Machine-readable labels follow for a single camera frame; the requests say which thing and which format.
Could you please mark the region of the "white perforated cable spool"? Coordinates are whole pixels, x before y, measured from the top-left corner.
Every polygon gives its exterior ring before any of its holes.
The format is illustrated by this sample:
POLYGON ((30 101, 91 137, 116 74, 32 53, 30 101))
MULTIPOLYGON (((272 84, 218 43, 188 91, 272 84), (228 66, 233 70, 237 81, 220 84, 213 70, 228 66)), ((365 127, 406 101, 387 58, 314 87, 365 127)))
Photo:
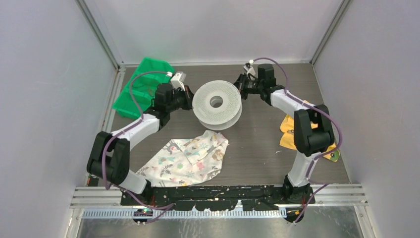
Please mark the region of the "white perforated cable spool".
POLYGON ((193 97, 193 112, 199 122, 210 130, 232 127, 242 114, 239 90, 230 82, 214 80, 202 85, 193 97))

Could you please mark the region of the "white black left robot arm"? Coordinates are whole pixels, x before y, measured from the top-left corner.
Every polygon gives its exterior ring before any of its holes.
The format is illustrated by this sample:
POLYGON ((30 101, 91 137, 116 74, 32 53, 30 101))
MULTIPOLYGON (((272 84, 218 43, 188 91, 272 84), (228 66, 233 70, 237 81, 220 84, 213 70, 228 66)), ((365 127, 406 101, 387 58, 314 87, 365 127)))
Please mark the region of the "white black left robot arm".
POLYGON ((133 192, 133 199, 147 205, 151 182, 130 170, 130 152, 146 137, 161 130, 178 109, 192 109, 194 94, 189 86, 174 88, 170 83, 157 87, 151 106, 135 121, 112 133, 101 131, 94 140, 87 162, 87 172, 106 183, 133 192))

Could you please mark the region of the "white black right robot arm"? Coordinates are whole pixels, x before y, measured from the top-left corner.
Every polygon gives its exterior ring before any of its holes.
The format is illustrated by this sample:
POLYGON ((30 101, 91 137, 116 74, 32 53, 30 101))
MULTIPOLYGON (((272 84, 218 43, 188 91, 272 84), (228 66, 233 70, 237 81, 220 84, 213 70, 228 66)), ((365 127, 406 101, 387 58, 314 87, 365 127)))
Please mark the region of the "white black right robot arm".
POLYGON ((278 85, 271 64, 260 64, 254 69, 248 62, 244 71, 234 82, 242 99, 258 94, 268 105, 282 110, 294 120, 293 140, 297 154, 280 194, 288 203, 302 202, 312 193, 309 178, 318 157, 335 141, 328 107, 306 103, 286 87, 278 85))

